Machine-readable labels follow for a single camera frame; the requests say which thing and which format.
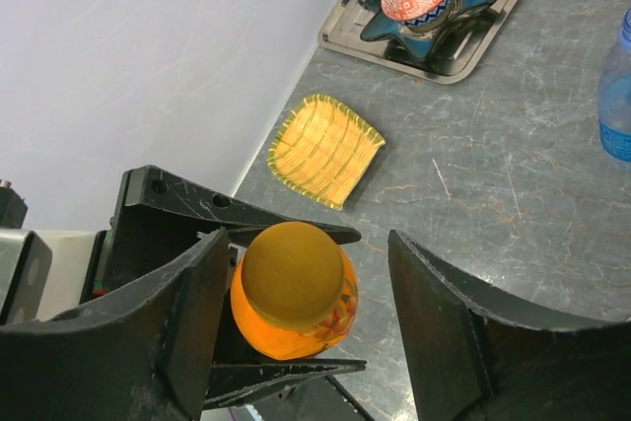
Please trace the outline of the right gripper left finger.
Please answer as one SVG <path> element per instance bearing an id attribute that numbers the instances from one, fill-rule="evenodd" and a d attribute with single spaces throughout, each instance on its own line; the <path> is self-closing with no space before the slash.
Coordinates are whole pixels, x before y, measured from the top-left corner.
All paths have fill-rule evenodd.
<path id="1" fill-rule="evenodd" d="M 220 229 L 89 303 L 2 326 L 2 419 L 200 419 L 228 265 Z"/>

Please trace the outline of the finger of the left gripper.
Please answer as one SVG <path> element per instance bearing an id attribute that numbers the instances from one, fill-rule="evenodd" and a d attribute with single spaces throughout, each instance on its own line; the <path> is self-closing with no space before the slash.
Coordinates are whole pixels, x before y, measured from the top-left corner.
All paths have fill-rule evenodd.
<path id="1" fill-rule="evenodd" d="M 367 361 L 299 359 L 258 363 L 217 363 L 210 371 L 205 409 L 252 404 L 285 388 L 334 375 L 365 371 Z"/>

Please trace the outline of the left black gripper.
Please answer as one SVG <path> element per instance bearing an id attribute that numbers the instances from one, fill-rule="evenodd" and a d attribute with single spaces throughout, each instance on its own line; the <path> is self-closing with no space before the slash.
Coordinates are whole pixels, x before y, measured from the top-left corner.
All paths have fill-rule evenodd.
<path id="1" fill-rule="evenodd" d="M 89 265 L 82 300 L 111 292 L 170 262 L 201 236 L 224 227 L 229 240 L 249 246 L 259 235 L 315 238 L 346 245 L 361 239 L 350 227 L 307 221 L 274 224 L 276 215 L 156 166 L 123 173 L 109 228 Z"/>

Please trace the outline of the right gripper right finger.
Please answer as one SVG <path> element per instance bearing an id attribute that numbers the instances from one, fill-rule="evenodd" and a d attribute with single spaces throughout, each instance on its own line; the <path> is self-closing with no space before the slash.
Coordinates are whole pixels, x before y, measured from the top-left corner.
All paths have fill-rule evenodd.
<path id="1" fill-rule="evenodd" d="M 626 420 L 630 325 L 506 292 L 391 231 L 388 266 L 422 420 Z"/>

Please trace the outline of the orange bottle cap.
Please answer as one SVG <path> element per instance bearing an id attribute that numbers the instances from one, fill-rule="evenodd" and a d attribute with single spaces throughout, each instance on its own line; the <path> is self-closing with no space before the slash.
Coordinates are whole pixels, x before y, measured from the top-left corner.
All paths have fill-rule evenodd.
<path id="1" fill-rule="evenodd" d="M 261 234 L 242 262 L 247 301 L 262 318 L 282 328 L 320 323 L 338 303 L 343 283 L 340 248 L 327 235 L 316 240 Z"/>

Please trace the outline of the orange juice bottle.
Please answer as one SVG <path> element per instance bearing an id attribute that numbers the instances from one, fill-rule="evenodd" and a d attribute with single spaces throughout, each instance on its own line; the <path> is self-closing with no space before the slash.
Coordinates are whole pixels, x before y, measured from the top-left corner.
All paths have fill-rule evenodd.
<path id="1" fill-rule="evenodd" d="M 311 357 L 349 333 L 359 309 L 356 274 L 340 246 L 249 249 L 233 277 L 231 309 L 257 352 L 280 361 Z"/>

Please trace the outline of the blue label water bottle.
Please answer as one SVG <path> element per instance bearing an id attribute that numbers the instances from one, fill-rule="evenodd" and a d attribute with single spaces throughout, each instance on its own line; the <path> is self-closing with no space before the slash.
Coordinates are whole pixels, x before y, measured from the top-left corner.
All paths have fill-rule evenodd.
<path id="1" fill-rule="evenodd" d="M 596 87 L 599 138 L 604 152 L 630 168 L 630 10 L 605 57 Z"/>

